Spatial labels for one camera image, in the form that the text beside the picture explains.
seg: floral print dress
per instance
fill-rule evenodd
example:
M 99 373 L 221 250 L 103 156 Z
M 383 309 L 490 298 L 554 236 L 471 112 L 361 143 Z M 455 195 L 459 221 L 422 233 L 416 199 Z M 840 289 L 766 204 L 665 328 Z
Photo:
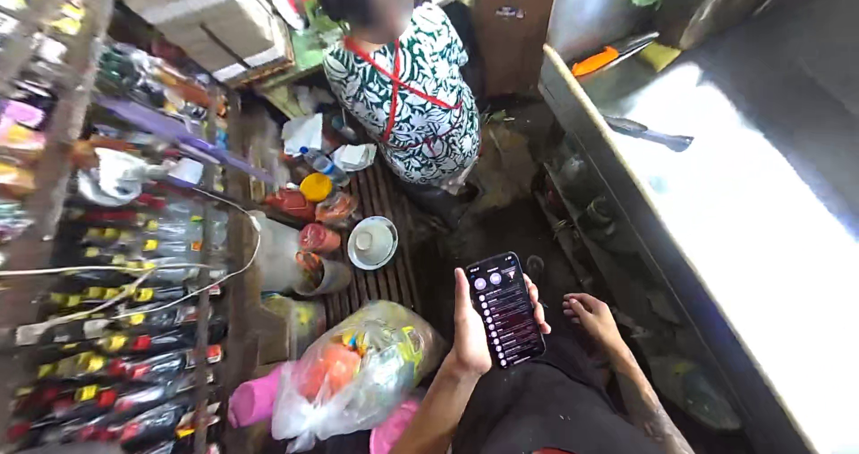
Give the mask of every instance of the floral print dress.
M 393 43 L 370 54 L 391 73 L 394 56 Z M 459 73 L 468 55 L 441 8 L 423 4 L 414 10 L 400 37 L 399 62 L 401 82 L 459 107 L 441 107 L 404 87 L 392 100 L 393 80 L 342 42 L 327 51 L 323 66 L 340 104 L 379 142 L 401 179 L 437 186 L 464 179 L 477 160 L 480 119 L 472 91 Z M 385 141 L 392 102 L 396 111 Z

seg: phone screen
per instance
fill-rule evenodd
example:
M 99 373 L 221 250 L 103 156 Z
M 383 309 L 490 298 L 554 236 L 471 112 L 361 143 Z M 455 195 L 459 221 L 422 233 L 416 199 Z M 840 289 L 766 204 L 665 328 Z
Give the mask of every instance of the phone screen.
M 472 304 L 484 320 L 492 361 L 509 368 L 545 352 L 534 320 L 522 267 L 515 253 L 504 253 L 466 270 Z

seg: hand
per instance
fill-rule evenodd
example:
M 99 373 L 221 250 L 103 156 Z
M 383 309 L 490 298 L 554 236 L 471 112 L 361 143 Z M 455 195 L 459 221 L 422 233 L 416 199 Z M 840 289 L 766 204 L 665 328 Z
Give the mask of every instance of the hand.
M 582 326 L 608 353 L 619 353 L 626 349 L 608 305 L 587 293 L 571 293 L 564 295 L 562 306 L 564 315 L 578 317 Z
M 472 306 L 472 299 L 466 278 L 466 272 L 458 267 L 454 271 L 456 276 L 456 305 L 454 310 L 454 347 L 445 359 L 448 368 L 454 370 L 457 375 L 467 377 L 480 377 L 492 368 L 492 356 L 489 355 L 489 345 L 486 343 L 486 330 L 484 330 L 483 318 Z M 531 279 L 525 276 L 525 285 L 531 304 L 534 308 L 534 319 L 544 334 L 552 332 L 552 328 L 545 322 L 543 306 L 537 286 L 531 283 Z

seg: white bowl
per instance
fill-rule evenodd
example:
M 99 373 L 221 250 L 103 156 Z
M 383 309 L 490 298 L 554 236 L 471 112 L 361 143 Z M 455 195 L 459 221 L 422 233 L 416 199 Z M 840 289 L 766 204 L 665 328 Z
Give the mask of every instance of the white bowl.
M 349 235 L 349 260 L 365 271 L 373 271 L 391 261 L 400 239 L 390 219 L 366 218 Z

